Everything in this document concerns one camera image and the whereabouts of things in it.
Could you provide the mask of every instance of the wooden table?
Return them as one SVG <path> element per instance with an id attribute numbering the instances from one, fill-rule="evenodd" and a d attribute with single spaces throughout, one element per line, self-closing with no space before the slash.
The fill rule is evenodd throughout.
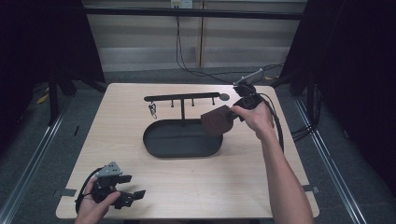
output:
<path id="1" fill-rule="evenodd" d="M 156 119 L 149 112 L 150 95 L 212 92 L 227 93 L 229 101 L 185 101 L 186 119 L 198 119 L 222 105 L 231 106 L 240 97 L 229 85 L 111 84 L 98 109 L 67 189 L 80 189 L 96 168 L 115 161 L 132 181 L 117 185 L 120 191 L 145 189 L 143 200 L 121 210 L 110 207 L 106 218 L 266 218 L 272 217 L 262 147 L 245 122 L 234 121 L 224 134 L 221 149 L 208 158 L 158 159 L 143 144 L 143 133 Z M 285 155 L 302 185 L 308 185 L 304 168 L 289 127 L 271 87 L 257 87 L 275 104 L 285 139 Z M 155 102 L 158 119 L 180 119 L 180 102 Z M 314 216 L 318 206 L 312 192 L 306 193 Z M 62 197 L 56 215 L 75 218 L 75 197 Z"/>

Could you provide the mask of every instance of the dark curtain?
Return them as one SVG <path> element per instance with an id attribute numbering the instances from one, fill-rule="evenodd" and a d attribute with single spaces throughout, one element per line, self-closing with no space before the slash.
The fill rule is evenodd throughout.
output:
<path id="1" fill-rule="evenodd" d="M 312 77 L 362 156 L 396 195 L 396 3 L 324 2 L 335 11 L 300 23 L 281 77 L 297 71 L 291 82 L 297 94 Z M 325 15 L 322 4 L 308 1 L 305 12 Z"/>
<path id="2" fill-rule="evenodd" d="M 87 16 L 67 10 L 80 0 L 0 1 L 0 140 L 9 140 L 35 84 L 105 82 Z"/>

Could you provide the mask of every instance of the person's left hand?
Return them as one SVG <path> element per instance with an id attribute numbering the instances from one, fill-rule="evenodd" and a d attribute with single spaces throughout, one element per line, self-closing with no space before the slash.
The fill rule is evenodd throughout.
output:
<path id="1" fill-rule="evenodd" d="M 87 183 L 87 187 L 84 190 L 84 194 L 91 193 L 93 184 L 97 178 L 90 179 Z M 96 224 L 98 223 L 107 213 L 108 207 L 113 204 L 120 197 L 120 193 L 115 191 L 109 194 L 102 202 L 96 203 L 91 194 L 86 195 L 82 201 L 78 210 L 78 216 L 76 218 L 76 224 Z"/>

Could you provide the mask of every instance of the aluminum rail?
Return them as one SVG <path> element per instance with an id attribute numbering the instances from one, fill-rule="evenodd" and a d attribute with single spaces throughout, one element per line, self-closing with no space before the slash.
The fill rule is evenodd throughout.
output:
<path id="1" fill-rule="evenodd" d="M 41 139 L 38 147 L 35 150 L 35 154 L 26 166 L 14 190 L 12 190 L 11 194 L 6 199 L 0 211 L 0 224 L 11 223 L 15 214 L 17 213 L 23 197 L 29 189 L 33 178 L 35 177 L 35 173 L 37 172 L 41 162 L 44 160 L 44 157 L 50 147 L 50 143 L 52 142 L 53 137 L 58 132 L 58 129 L 61 126 L 62 120 L 64 118 L 64 112 L 69 106 L 70 102 L 71 98 L 69 98 L 65 103 L 64 109 L 62 110 L 58 118 L 53 122 L 51 126 L 47 128 L 43 138 Z"/>
<path id="2" fill-rule="evenodd" d="M 305 126 L 310 126 L 311 122 L 306 114 L 306 108 L 303 101 L 301 99 L 298 99 L 295 103 L 297 104 L 297 108 L 304 120 Z M 346 210 L 352 218 L 353 223 L 366 224 L 367 221 L 364 218 L 363 213 L 361 212 L 361 209 L 355 200 L 355 197 L 353 196 L 352 192 L 347 186 L 347 183 L 345 182 L 340 171 L 338 170 L 337 165 L 332 159 L 332 154 L 329 152 L 326 145 L 324 144 L 318 130 L 314 130 L 310 135 L 318 149 L 318 153 L 322 158 L 327 171 L 329 172 L 332 182 L 334 183 L 338 193 L 340 194 Z"/>

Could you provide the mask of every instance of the cable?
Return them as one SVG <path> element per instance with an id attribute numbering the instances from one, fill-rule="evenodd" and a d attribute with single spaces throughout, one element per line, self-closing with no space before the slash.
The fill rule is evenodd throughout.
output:
<path id="1" fill-rule="evenodd" d="M 196 77 L 212 77 L 212 78 L 214 78 L 214 79 L 217 80 L 217 81 L 225 82 L 225 83 L 228 83 L 228 84 L 233 84 L 233 83 L 232 83 L 231 81 L 227 81 L 227 80 L 224 80 L 224 79 L 215 77 L 215 76 L 226 75 L 226 74 L 250 74 L 250 73 L 253 73 L 253 72 L 254 72 L 254 71 L 246 71 L 246 72 L 241 71 L 241 72 L 220 72 L 220 73 L 208 74 L 208 73 L 205 73 L 205 72 L 192 71 L 192 70 L 190 70 L 190 69 L 186 66 L 186 64 L 184 63 L 184 58 L 183 58 L 183 53 L 182 53 L 182 47 L 181 47 L 180 19 L 179 19 L 179 17 L 177 17 L 176 60 L 177 60 L 177 65 L 178 65 L 178 67 L 180 67 L 183 71 L 185 71 L 185 72 L 187 72 L 187 73 L 189 73 L 189 74 L 191 74 L 191 75 L 193 75 L 193 76 L 196 76 Z M 273 68 L 275 68 L 275 67 L 283 66 L 283 65 L 284 65 L 284 63 L 267 64 L 267 65 L 265 65 L 265 66 L 262 68 L 262 70 L 263 70 L 263 71 L 268 71 L 268 70 L 271 70 L 271 69 L 273 69 Z M 261 80 L 263 79 L 263 77 L 264 77 L 264 75 L 263 75 L 263 73 L 262 73 L 262 77 L 261 77 L 258 81 L 254 82 L 254 83 L 257 83 L 257 82 L 261 81 Z"/>
<path id="2" fill-rule="evenodd" d="M 273 118 L 274 118 L 274 122 L 275 122 L 275 125 L 276 125 L 276 129 L 277 129 L 277 137 L 279 138 L 279 144 L 280 144 L 280 147 L 282 148 L 282 151 L 284 151 L 285 150 L 285 148 L 284 148 L 284 142 L 283 142 L 283 132 L 282 132 L 282 128 L 281 128 L 281 126 L 280 126 L 280 122 L 279 122 L 279 117 L 277 116 L 277 114 L 276 114 L 276 112 L 275 112 L 275 108 L 274 107 L 271 107 L 270 105 L 269 105 L 269 103 L 264 99 L 264 98 L 262 98 L 262 96 L 260 95 L 260 94 L 258 94 L 258 93 L 256 93 L 261 99 L 262 99 L 262 101 L 267 105 L 267 107 L 269 108 L 269 110 L 270 110 L 270 112 L 271 112 L 271 115 L 273 116 Z"/>
<path id="3" fill-rule="evenodd" d="M 259 94 L 260 94 L 260 95 L 263 95 L 263 96 L 265 96 L 265 97 L 268 98 L 268 100 L 269 100 L 270 103 L 271 103 L 272 108 L 274 109 L 274 113 L 276 114 L 275 106 L 274 106 L 274 103 L 272 102 L 271 98 L 270 98 L 267 94 L 264 94 L 264 93 L 259 93 Z"/>
<path id="4" fill-rule="evenodd" d="M 79 210 L 79 206 L 81 205 L 81 201 L 84 199 L 85 196 L 91 194 L 91 192 L 87 193 L 87 194 L 83 194 L 85 187 L 87 187 L 88 182 L 90 181 L 91 177 L 93 175 L 95 175 L 97 172 L 99 172 L 100 170 L 102 170 L 102 168 L 97 168 L 95 171 L 93 171 L 85 180 L 84 184 L 81 187 L 81 190 L 79 191 L 79 195 L 77 197 L 77 199 L 75 200 L 76 202 L 76 213 L 78 214 L 78 210 Z"/>
<path id="5" fill-rule="evenodd" d="M 295 143 L 300 141 L 304 137 L 308 136 L 309 134 L 311 134 L 318 127 L 322 95 L 321 95 L 320 91 L 318 90 L 317 86 L 315 87 L 314 94 L 315 94 L 314 118 L 309 126 L 306 126 L 306 127 L 300 128 L 297 131 L 291 132 L 291 135 L 292 135 Z"/>

